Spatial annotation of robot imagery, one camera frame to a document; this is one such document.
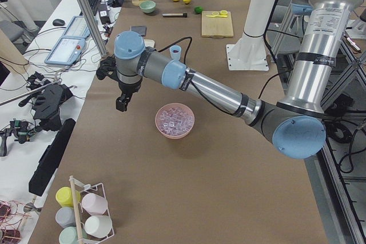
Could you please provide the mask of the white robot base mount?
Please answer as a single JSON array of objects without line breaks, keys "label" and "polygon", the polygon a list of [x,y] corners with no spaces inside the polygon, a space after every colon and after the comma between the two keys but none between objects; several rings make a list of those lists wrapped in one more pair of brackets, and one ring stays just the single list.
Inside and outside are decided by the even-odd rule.
[{"label": "white robot base mount", "polygon": [[275,0],[250,0],[242,37],[226,46],[229,70],[269,70],[264,37],[274,4]]}]

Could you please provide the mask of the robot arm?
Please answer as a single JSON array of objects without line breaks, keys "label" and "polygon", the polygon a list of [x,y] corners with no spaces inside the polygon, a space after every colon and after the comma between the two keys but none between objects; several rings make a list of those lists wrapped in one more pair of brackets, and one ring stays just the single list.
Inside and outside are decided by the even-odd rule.
[{"label": "robot arm", "polygon": [[136,32],[116,36],[114,55],[122,99],[137,91],[143,77],[171,89],[203,97],[219,110],[241,118],[282,154],[304,159],[315,155],[326,140],[320,102],[348,18],[364,0],[296,0],[308,2],[312,12],[296,57],[286,96],[275,105],[252,99],[175,59],[145,46]]}]

